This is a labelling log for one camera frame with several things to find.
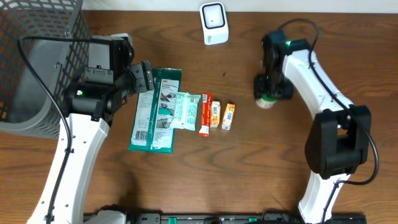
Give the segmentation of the green lidded white canister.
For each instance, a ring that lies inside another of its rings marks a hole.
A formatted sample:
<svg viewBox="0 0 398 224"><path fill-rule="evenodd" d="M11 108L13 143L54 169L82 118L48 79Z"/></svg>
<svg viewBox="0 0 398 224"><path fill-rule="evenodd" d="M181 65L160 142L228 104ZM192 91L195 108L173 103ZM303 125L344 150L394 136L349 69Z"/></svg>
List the green lidded white canister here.
<svg viewBox="0 0 398 224"><path fill-rule="evenodd" d="M277 98L269 98L265 94L256 99L256 104L262 109L270 109L275 105L276 102L278 102Z"/></svg>

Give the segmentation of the orange snack packet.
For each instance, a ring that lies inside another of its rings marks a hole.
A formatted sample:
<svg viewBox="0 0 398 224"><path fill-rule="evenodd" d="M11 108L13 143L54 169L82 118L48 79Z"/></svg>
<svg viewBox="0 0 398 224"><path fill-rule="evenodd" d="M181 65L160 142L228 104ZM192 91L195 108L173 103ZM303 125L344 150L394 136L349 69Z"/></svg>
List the orange snack packet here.
<svg viewBox="0 0 398 224"><path fill-rule="evenodd" d="M224 115L223 115L222 124L221 124L222 129L224 129L224 130L231 129L231 125L232 125L233 118L234 118L235 108L236 108L235 104L228 103L226 105Z"/></svg>

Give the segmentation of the mint green wipes pack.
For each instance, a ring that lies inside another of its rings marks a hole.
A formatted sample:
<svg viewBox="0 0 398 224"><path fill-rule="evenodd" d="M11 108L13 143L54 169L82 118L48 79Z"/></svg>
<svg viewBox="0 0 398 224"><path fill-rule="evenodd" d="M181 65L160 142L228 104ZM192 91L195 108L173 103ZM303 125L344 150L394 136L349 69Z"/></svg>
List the mint green wipes pack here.
<svg viewBox="0 0 398 224"><path fill-rule="evenodd" d="M174 117L170 127L173 129L187 129L194 131L200 98L200 95L191 95L189 92L177 92Z"/></svg>

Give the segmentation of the white green package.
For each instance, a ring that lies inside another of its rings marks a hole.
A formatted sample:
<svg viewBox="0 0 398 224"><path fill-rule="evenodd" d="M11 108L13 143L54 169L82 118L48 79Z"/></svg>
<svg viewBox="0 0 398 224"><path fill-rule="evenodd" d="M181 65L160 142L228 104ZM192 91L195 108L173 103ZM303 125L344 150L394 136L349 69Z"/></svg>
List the white green package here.
<svg viewBox="0 0 398 224"><path fill-rule="evenodd" d="M130 151L173 153L176 93L180 90L182 71L175 68L154 68L155 86L138 96L131 134Z"/></svg>

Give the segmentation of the orange tissue packet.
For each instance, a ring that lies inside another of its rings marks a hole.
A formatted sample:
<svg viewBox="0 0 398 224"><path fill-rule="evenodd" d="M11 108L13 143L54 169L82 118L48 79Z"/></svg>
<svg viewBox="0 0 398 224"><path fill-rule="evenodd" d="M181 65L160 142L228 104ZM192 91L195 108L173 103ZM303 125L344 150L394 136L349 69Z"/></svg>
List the orange tissue packet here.
<svg viewBox="0 0 398 224"><path fill-rule="evenodd" d="M212 101L211 104L211 116L210 116L210 127L217 128L220 123L221 115L221 104L219 101Z"/></svg>

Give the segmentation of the red stick packet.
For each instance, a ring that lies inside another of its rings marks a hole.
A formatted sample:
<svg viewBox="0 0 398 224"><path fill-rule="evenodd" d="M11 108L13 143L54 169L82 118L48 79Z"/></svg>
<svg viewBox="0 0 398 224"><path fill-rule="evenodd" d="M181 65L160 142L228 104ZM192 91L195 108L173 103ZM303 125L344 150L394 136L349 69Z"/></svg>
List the red stick packet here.
<svg viewBox="0 0 398 224"><path fill-rule="evenodd" d="M208 137L210 132L211 104L213 95L205 92L202 94L202 99L201 128L199 130L199 135L202 137Z"/></svg>

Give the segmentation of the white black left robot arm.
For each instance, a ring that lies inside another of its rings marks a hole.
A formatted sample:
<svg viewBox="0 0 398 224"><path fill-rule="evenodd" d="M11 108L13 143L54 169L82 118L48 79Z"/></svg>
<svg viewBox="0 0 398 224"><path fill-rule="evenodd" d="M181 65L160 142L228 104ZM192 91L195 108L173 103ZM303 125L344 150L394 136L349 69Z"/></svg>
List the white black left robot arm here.
<svg viewBox="0 0 398 224"><path fill-rule="evenodd" d="M87 67L65 92L66 126L60 131L55 157L29 223L83 223L83 211L97 155L113 116L131 93L154 89L149 61L113 70Z"/></svg>

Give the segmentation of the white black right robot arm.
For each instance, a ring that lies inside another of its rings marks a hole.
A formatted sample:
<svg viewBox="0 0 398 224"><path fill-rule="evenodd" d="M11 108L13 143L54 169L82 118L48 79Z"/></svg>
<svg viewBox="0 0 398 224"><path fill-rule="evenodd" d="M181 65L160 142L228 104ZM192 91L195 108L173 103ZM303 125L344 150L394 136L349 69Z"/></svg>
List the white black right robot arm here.
<svg viewBox="0 0 398 224"><path fill-rule="evenodd" d="M262 48L265 72L254 80L257 105L269 109L297 91L313 119L305 143L311 173L298 203L300 222L329 222L341 186L367 161L371 113L337 89L307 40L289 40L277 29L262 38Z"/></svg>

